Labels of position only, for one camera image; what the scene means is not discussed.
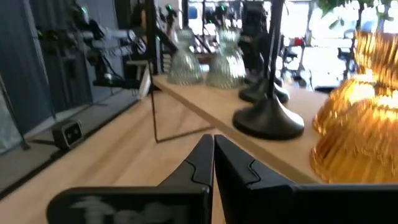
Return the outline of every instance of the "window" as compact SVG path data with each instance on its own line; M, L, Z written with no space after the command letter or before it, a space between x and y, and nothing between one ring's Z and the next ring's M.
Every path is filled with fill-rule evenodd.
M190 6L188 9L188 18L189 19L197 19L198 18L198 9L195 6Z

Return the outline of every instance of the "black metal pole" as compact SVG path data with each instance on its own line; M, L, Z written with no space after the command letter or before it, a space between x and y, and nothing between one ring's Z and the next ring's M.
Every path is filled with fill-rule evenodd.
M146 36L147 36L147 51L149 55L149 66L152 67L153 75L158 74L157 67L157 44L156 44L156 8L154 0L145 0L144 5L146 13Z
M189 6L188 6L188 0L182 0L182 28L188 27L188 22L189 22Z
M359 10L358 10L358 20L356 21L356 25L355 25L355 30L360 30L361 29L361 20L362 20L362 12L365 10L365 5L363 2L359 2ZM351 61L351 58L354 59L355 61L355 57L354 57L354 48L355 48L355 32L354 32L354 36L351 40L351 47L349 48L349 58L346 60L346 69L343 72L343 79L346 80L348 78L348 71L349 71L349 63Z
M282 13L284 0L274 0L271 6L271 25L270 33L272 34L271 46L271 74L269 75L268 92L267 96L272 98L274 96L274 82L276 72L276 59L278 56L279 45L280 45L280 23L282 21Z
M206 0L201 3L201 38L205 40L205 24L206 24Z

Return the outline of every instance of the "amber glass lamp shade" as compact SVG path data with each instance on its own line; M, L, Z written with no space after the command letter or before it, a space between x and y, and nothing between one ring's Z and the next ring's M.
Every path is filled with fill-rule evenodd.
M372 56L372 71L377 82L398 87L398 35L378 34Z
M375 97L354 104L310 155L322 180L337 183L398 182L398 99Z
M375 95L372 76L358 75L345 81L339 88L331 92L329 99L320 108L313 120L313 127L320 134L325 135L328 127L332 126L340 114L353 103Z
M365 31L355 32L355 37L358 41L355 48L355 61L365 68L371 68L372 66L371 56L376 46L376 35Z

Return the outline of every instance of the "gray wall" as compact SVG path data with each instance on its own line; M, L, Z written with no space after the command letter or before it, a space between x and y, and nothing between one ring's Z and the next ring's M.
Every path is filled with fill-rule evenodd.
M52 9L49 8L48 1L52 2ZM35 11L37 20L41 23L48 17L54 17L56 21L48 22L46 26L62 28L65 23L65 6L69 0L34 0L32 9L29 0L1 1L0 7L0 75L2 76L7 91L9 92L12 106L16 112L16 118L21 124L21 131L28 132L43 120L51 116L51 97L59 99L63 94L63 100L55 100L57 108L65 106L66 97L70 97L75 102L85 102L87 95L91 93L91 99L96 102L111 95L111 89L96 87L92 85L95 79L94 68L80 61L86 67L86 75L78 73L79 79L70 78L67 81L72 95L65 96L65 89L60 88L62 81L60 76L56 76L56 71L61 66L59 58L48 59L48 55L42 54L40 43L35 31L34 16ZM89 10L91 18L98 21L101 25L109 28L117 28L116 13L112 0L81 0ZM38 13L38 8L46 10L46 13ZM118 45L117 40L107 41L106 46ZM123 75L122 63L120 58L112 58L111 63L117 73Z
M51 115L49 88L23 0L2 1L0 21L0 74L27 132Z
M69 1L30 0L34 24L42 30L70 30ZM91 102L90 84L86 74L85 56L59 41L41 40L52 102L56 112Z

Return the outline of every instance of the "green leaves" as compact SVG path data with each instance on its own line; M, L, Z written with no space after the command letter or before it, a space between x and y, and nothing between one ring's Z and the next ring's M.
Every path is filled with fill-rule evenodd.
M344 25L344 20L343 20L342 18L337 19L335 22L332 22L332 23L329 25L329 29L335 28L338 24L340 24L341 26L343 26L343 25Z
M381 4L390 6L392 0L381 0Z
M385 20L385 21L390 21L390 22L394 21L394 18L393 18L393 17L388 16L388 13L378 12L378 11L377 11L376 14L377 14L377 17L379 18L379 21L380 21L380 20Z
M330 11L332 11L336 5L336 1L328 1L328 0L319 0L318 1L318 7L322 10L322 17L324 17L326 14L328 14Z

